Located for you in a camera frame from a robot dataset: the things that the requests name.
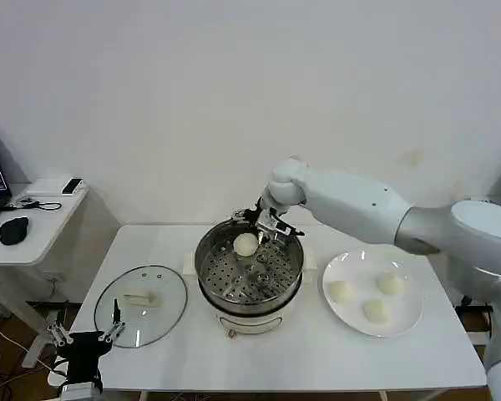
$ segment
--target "robotic arm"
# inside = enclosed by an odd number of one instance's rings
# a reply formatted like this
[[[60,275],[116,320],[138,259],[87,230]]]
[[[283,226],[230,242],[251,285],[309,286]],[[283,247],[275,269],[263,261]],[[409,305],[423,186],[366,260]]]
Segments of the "robotic arm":
[[[369,244],[390,244],[417,255],[443,251],[452,258],[501,277],[501,206],[463,200],[439,208],[406,202],[392,188],[336,170],[314,170],[297,159],[270,174],[255,213],[259,241],[297,235],[279,216],[293,205],[321,223]],[[501,282],[488,291],[500,330],[488,346],[488,386],[501,401]]]

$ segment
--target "tabletop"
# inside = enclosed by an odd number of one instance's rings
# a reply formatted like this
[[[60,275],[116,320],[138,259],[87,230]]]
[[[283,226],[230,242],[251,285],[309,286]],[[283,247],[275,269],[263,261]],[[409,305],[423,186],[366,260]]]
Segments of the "tabletop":
[[[17,192],[18,196],[23,196],[23,191],[18,191],[17,188],[18,185],[15,185],[13,191]],[[26,216],[29,223],[28,234],[24,241],[11,246],[4,246],[0,242],[0,265],[31,266],[41,261],[84,199],[87,191],[88,189],[84,188],[71,196],[31,196],[40,202],[61,203],[62,207],[57,211],[25,209],[1,212],[0,226],[8,220],[22,216]]]
[[[94,306],[118,276],[145,264],[182,270],[209,226],[124,226],[104,259],[72,331],[94,330]],[[306,226],[303,245],[317,271],[361,243],[324,226]],[[294,311],[275,331],[234,339],[215,320],[197,279],[185,276],[188,305],[159,341],[113,347],[100,359],[104,388],[152,391],[373,391],[479,387],[483,365],[427,259],[387,246],[417,281],[423,297],[418,325],[396,338],[355,331],[327,306],[319,280],[303,284]],[[58,386],[63,378],[50,373]]]

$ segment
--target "black mouse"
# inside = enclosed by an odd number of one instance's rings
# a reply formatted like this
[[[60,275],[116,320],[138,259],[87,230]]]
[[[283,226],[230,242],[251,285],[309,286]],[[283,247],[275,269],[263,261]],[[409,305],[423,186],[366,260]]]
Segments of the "black mouse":
[[[3,245],[15,245],[24,241],[28,233],[28,218],[18,217],[6,221],[0,227],[0,242]]]

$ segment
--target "table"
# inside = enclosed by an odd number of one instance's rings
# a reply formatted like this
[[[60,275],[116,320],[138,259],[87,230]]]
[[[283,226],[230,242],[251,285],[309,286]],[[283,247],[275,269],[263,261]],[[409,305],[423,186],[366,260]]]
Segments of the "table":
[[[209,226],[124,226],[114,239],[74,321],[72,331],[94,330],[94,307],[113,279],[134,267],[162,264],[181,271]],[[360,242],[324,226],[306,226],[322,272],[334,256]],[[229,339],[185,276],[188,306],[164,338],[136,349],[114,347],[99,361],[104,388],[198,392],[351,392],[480,387],[483,365],[427,259],[393,247],[412,271],[424,300],[423,316],[398,338],[372,338],[337,318],[318,291],[303,284],[295,311],[273,332]],[[58,386],[63,378],[50,373]]]
[[[27,188],[29,185],[12,185],[13,193],[18,194],[15,198],[23,196]],[[0,242],[0,303],[38,333],[39,337],[31,348],[35,356],[38,355],[38,349],[49,340],[48,324],[14,289],[9,287],[6,266],[25,266],[27,274],[41,279],[42,275],[31,266],[47,255],[87,192],[88,188],[83,188],[72,196],[31,196],[40,202],[61,203],[62,207],[57,211],[26,209],[0,213],[0,226],[16,217],[26,216],[29,219],[28,235],[24,241],[13,246],[4,246]],[[34,362],[34,360],[25,362],[23,366],[29,366]]]

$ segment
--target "glass lid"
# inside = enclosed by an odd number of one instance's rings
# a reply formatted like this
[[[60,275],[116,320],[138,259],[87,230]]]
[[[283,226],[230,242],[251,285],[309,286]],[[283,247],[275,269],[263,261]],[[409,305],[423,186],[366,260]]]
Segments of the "glass lid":
[[[94,309],[97,330],[112,327],[115,299],[126,327],[114,345],[139,348],[159,340],[178,323],[187,303],[187,289],[182,276],[168,267],[136,267],[102,292]]]

